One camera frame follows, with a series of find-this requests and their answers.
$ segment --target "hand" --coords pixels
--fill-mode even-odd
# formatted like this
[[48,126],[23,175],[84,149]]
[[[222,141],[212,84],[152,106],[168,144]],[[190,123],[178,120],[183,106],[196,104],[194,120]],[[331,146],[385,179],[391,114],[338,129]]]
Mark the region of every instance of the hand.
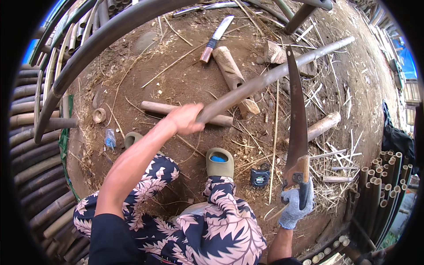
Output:
[[174,124],[175,133],[178,134],[188,135],[202,131],[205,128],[205,124],[196,123],[196,117],[203,109],[203,106],[202,103],[186,104],[173,109],[163,120]]
[[293,229],[299,219],[305,217],[313,210],[313,198],[314,198],[314,185],[312,184],[312,178],[309,177],[310,192],[306,200],[306,206],[303,210],[299,209],[299,189],[291,189],[283,191],[281,197],[284,201],[288,201],[289,205],[281,213],[279,224],[284,229]]

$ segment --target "hand saw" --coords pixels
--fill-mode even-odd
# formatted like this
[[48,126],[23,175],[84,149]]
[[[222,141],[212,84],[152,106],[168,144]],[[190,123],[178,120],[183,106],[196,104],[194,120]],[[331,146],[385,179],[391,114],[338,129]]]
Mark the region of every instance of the hand saw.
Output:
[[306,112],[300,75],[291,46],[287,47],[286,54],[290,77],[291,115],[290,142],[287,163],[284,168],[283,191],[298,184],[300,186],[299,209],[303,210],[308,193],[310,193]]

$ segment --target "blue tarp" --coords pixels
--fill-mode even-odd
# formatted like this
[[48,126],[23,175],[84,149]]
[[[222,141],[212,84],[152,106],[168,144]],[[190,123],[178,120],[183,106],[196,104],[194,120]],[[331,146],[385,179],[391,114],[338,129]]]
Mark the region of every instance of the blue tarp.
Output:
[[[49,11],[49,13],[46,15],[46,17],[42,20],[42,23],[40,24],[40,27],[42,27],[44,25],[44,23],[51,21],[51,19],[54,17],[54,15],[57,13],[57,11],[59,10],[59,8],[63,5],[63,3],[66,0],[58,0],[57,3],[53,6],[53,8]],[[33,39],[29,45],[28,45],[28,49],[25,52],[24,58],[22,60],[23,64],[27,64],[29,63],[29,58],[31,57],[31,53],[32,50],[35,47],[35,44],[37,43],[38,40]]]
[[394,39],[392,42],[395,48],[403,48],[403,50],[397,51],[397,54],[402,58],[402,71],[405,73],[405,78],[417,79],[417,69],[415,68],[415,63],[411,52],[405,47],[403,41],[399,42],[398,40]]

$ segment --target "black shirt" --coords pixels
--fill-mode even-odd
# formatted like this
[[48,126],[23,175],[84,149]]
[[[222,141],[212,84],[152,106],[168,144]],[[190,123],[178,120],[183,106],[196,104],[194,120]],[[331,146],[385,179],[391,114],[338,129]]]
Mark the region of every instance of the black shirt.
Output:
[[[164,264],[150,254],[142,253],[136,247],[128,225],[117,215],[95,216],[90,241],[90,265]],[[270,265],[300,264],[295,258],[285,258],[276,260]]]

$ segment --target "green net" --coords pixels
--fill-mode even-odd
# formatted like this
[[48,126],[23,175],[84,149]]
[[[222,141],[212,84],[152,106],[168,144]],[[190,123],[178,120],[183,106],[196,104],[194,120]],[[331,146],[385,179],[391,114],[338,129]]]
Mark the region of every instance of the green net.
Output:
[[[72,108],[74,107],[74,95],[69,95],[69,116],[72,116]],[[74,187],[72,186],[71,180],[68,176],[68,170],[66,168],[66,156],[68,154],[68,139],[69,139],[69,129],[62,129],[62,132],[60,133],[59,137],[59,147],[60,147],[60,157],[62,159],[63,164],[63,173],[65,174],[66,182],[68,183],[69,187],[71,188],[72,193],[74,194],[75,198],[79,202],[81,199],[79,198],[77,192],[75,191]]]

